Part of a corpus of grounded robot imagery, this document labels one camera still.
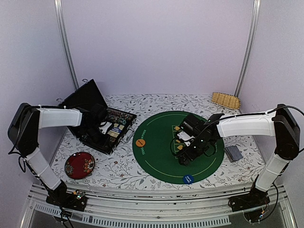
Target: cable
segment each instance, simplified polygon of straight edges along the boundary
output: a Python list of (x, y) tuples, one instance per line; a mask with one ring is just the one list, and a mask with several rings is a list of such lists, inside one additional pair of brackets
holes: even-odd
[[(21, 163), (20, 163), (20, 159), (22, 158), (22, 161), (23, 161), (23, 167), (21, 166)], [(25, 161), (23, 160), (23, 157), (22, 156), (19, 156), (18, 158), (18, 164), (19, 164), (19, 167), (20, 169), (22, 170), (22, 172), (26, 172), (26, 163)]]
[(105, 122), (104, 124), (99, 125), (99, 127), (103, 127), (106, 126), (107, 122)]
[(274, 208), (272, 209), (272, 211), (265, 218), (262, 218), (260, 221), (264, 221), (275, 211), (277, 203), (279, 201), (279, 190), (277, 189), (277, 186), (274, 183), (273, 183), (273, 186), (275, 187), (275, 190), (276, 190), (276, 201), (275, 201)]
[(60, 216), (61, 216), (61, 224), (62, 224), (65, 228), (68, 228), (67, 225), (63, 222), (64, 220), (63, 220), (62, 213), (60, 214)]
[(292, 109), (295, 109), (295, 110), (297, 110), (299, 113), (301, 113), (304, 116), (304, 112), (301, 109), (299, 109), (297, 107), (294, 107), (294, 106), (290, 106), (290, 105), (284, 105), (282, 107), (275, 108), (275, 109), (269, 111), (268, 113), (273, 113), (273, 112), (275, 112), (275, 111), (277, 111), (279, 109), (283, 109), (283, 108), (292, 108)]
[(171, 140), (171, 142), (170, 142), (170, 151), (171, 151), (172, 155), (173, 155), (174, 157), (176, 157), (176, 153), (174, 153), (174, 152), (172, 151), (172, 142), (174, 142), (174, 140), (175, 140), (175, 138), (173, 138), (173, 139)]
[(276, 201), (275, 201), (274, 208), (271, 210), (271, 212), (266, 217), (263, 218), (264, 213), (262, 213), (260, 216), (252, 219), (251, 221), (253, 221), (253, 222), (250, 222), (251, 224), (256, 224), (256, 223), (259, 223), (261, 221), (264, 221), (265, 219), (267, 219), (268, 217), (270, 217), (272, 215), (272, 213), (275, 211), (277, 203), (278, 203), (278, 200), (279, 200), (279, 190), (278, 190), (277, 186), (274, 183), (273, 183), (273, 186), (275, 187), (275, 190), (276, 190)]
[(60, 210), (61, 210), (60, 216), (61, 216), (61, 219), (62, 219), (62, 220), (61, 220), (62, 224), (63, 224), (66, 228), (68, 228), (68, 227), (66, 226), (66, 224), (64, 224), (64, 222), (63, 222), (63, 216), (62, 216), (62, 214), (64, 214), (64, 215), (66, 216), (66, 218), (67, 218), (67, 220), (68, 220), (68, 222), (69, 222), (71, 228), (74, 228), (74, 226), (73, 226), (73, 224), (72, 224), (72, 222), (71, 222), (71, 220), (70, 220), (70, 218), (69, 218), (67, 212), (63, 209), (63, 207), (61, 206), (61, 204), (57, 201), (56, 196), (54, 196), (54, 193), (52, 192), (52, 190), (51, 190), (44, 182), (41, 181), (41, 183), (42, 183), (42, 185), (45, 187), (45, 189), (47, 190), (47, 192), (48, 192), (48, 194), (50, 195), (50, 197), (52, 197), (52, 199), (55, 201), (55, 203), (59, 206), (59, 208), (60, 208)]
[(11, 152), (9, 155), (11, 155), (11, 154), (18, 154), (18, 155), (21, 156), (21, 153), (19, 153), (19, 152), (17, 152), (17, 151), (13, 151), (13, 152)]
[(207, 157), (211, 157), (217, 152), (217, 148), (215, 147), (215, 145), (211, 145), (211, 146), (213, 146), (213, 153), (211, 155), (208, 155), (206, 152), (204, 152), (204, 155)]

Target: round green mat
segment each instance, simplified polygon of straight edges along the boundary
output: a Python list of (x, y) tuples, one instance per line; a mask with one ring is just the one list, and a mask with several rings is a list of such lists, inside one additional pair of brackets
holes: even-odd
[[(172, 184), (184, 184), (183, 177), (192, 175), (194, 182), (198, 182), (212, 175), (221, 165), (224, 158), (224, 142), (217, 141), (217, 152), (207, 157), (202, 155), (190, 162), (189, 166), (180, 165), (170, 151), (170, 142), (174, 138), (176, 130), (182, 120), (188, 115), (187, 112), (171, 111), (159, 113), (145, 120), (136, 130), (133, 137), (133, 153), (142, 167), (151, 176)], [(140, 148), (135, 142), (144, 139), (146, 144)], [(178, 152), (177, 147), (181, 143), (174, 141), (172, 150)], [(211, 147), (207, 154), (213, 153)]]

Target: black cable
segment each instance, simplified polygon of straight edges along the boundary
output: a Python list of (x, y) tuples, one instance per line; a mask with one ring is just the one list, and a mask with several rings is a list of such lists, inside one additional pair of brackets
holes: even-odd
[(273, 109), (273, 110), (271, 110), (271, 111), (269, 111), (269, 112), (267, 112), (267, 113), (273, 113), (273, 112), (275, 112), (275, 111), (277, 111), (277, 110), (279, 110), (279, 109), (282, 109), (282, 108), (292, 108), (292, 109), (297, 110), (297, 111), (298, 111), (299, 113), (301, 113), (302, 115), (304, 115), (304, 112), (303, 112), (301, 109), (299, 109), (299, 108), (297, 108), (297, 107), (294, 107), (294, 106), (290, 106), (290, 105), (285, 105), (285, 106), (282, 106), (282, 107), (275, 108), (275, 109)]
[[(23, 167), (21, 166), (20, 159), (22, 159), (22, 161), (23, 161)], [(22, 172), (26, 172), (26, 163), (25, 163), (25, 161), (23, 160), (23, 157), (22, 157), (22, 156), (19, 156), (19, 158), (18, 158), (18, 164), (19, 164), (19, 167), (20, 167), (20, 169), (22, 170)]]
[(277, 206), (277, 203), (278, 203), (278, 201), (279, 201), (279, 190), (277, 189), (277, 186), (276, 186), (274, 183), (273, 183), (273, 186), (275, 187), (275, 190), (276, 190), (276, 201), (275, 201), (274, 208), (272, 209), (272, 211), (271, 211), (266, 217), (262, 218), (262, 219), (260, 220), (260, 222), (261, 222), (261, 221), (264, 221), (265, 219), (267, 219), (267, 218), (275, 211), (276, 206)]
[(104, 124), (99, 125), (99, 127), (103, 127), (106, 126), (107, 122), (105, 122)]
[(211, 155), (208, 155), (206, 152), (204, 152), (204, 155), (207, 157), (211, 157), (217, 152), (217, 148), (215, 147), (215, 145), (211, 145), (211, 146), (213, 146), (213, 153)]
[(13, 152), (11, 152), (9, 155), (11, 155), (11, 154), (18, 154), (18, 155), (21, 156), (21, 153), (19, 153), (19, 152), (17, 152), (17, 151), (13, 151)]
[(61, 210), (61, 215), (60, 215), (60, 216), (61, 216), (61, 219), (63, 220), (62, 214), (64, 214), (64, 215), (66, 216), (66, 218), (67, 218), (67, 220), (68, 220), (68, 222), (69, 222), (71, 228), (74, 228), (74, 226), (73, 226), (73, 224), (72, 224), (72, 222), (71, 222), (71, 220), (70, 220), (70, 218), (69, 218), (67, 212), (63, 209), (63, 207), (61, 206), (61, 204), (57, 201), (56, 196), (54, 196), (54, 193), (52, 192), (52, 190), (51, 190), (44, 182), (41, 181), (41, 183), (42, 183), (42, 185), (45, 187), (45, 189), (47, 190), (47, 192), (48, 192), (48, 194), (50, 195), (50, 197), (52, 197), (53, 201), (59, 206), (59, 208), (60, 208), (60, 210)]
[(174, 157), (176, 157), (176, 153), (174, 153), (174, 152), (172, 151), (172, 142), (174, 142), (174, 140), (175, 140), (175, 138), (173, 138), (173, 139), (171, 140), (171, 142), (170, 142), (170, 151), (171, 151), (172, 155), (173, 155)]

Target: floral tablecloth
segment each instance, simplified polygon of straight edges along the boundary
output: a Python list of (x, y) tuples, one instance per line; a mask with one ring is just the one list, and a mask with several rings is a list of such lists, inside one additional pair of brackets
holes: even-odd
[[(187, 111), (206, 119), (215, 113), (239, 113), (210, 102), (210, 95), (110, 95), (104, 98), (111, 108), (137, 114), (135, 129), (148, 117), (165, 111)], [(70, 131), (67, 131), (51, 167), (63, 181), (102, 188), (179, 190), (253, 182), (265, 166), (253, 137), (233, 136), (225, 138), (224, 143), (225, 146), (236, 145), (244, 158), (231, 163), (225, 155), (214, 174), (191, 185), (165, 183), (143, 171), (134, 158), (132, 139), (126, 144), (120, 143), (113, 154), (106, 155), (83, 145)], [(95, 168), (91, 176), (73, 180), (65, 174), (64, 165), (71, 154), (80, 151), (94, 156)]]

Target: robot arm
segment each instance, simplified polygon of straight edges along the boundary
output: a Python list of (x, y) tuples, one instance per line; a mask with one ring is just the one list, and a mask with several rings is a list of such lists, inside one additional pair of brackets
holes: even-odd
[(188, 115), (180, 125), (183, 131), (177, 134), (177, 137), (187, 145), (176, 154), (179, 163), (189, 165), (222, 137), (275, 136), (275, 153), (256, 178), (250, 192), (230, 199), (233, 211), (269, 203), (267, 191), (276, 178), (284, 172), (289, 162), (299, 154), (300, 128), (288, 109), (283, 108), (284, 106), (279, 104), (279, 109), (275, 112), (269, 110), (264, 113), (241, 115), (214, 114), (207, 122), (199, 120), (194, 115)]
[(84, 132), (98, 139), (102, 135), (99, 125), (106, 115), (103, 106), (94, 112), (59, 107), (44, 108), (22, 103), (9, 126), (9, 139), (13, 142), (35, 177), (47, 188), (47, 202), (65, 208), (83, 211), (86, 206), (84, 192), (67, 193), (67, 186), (53, 172), (38, 146), (38, 131), (46, 127), (81, 126)]

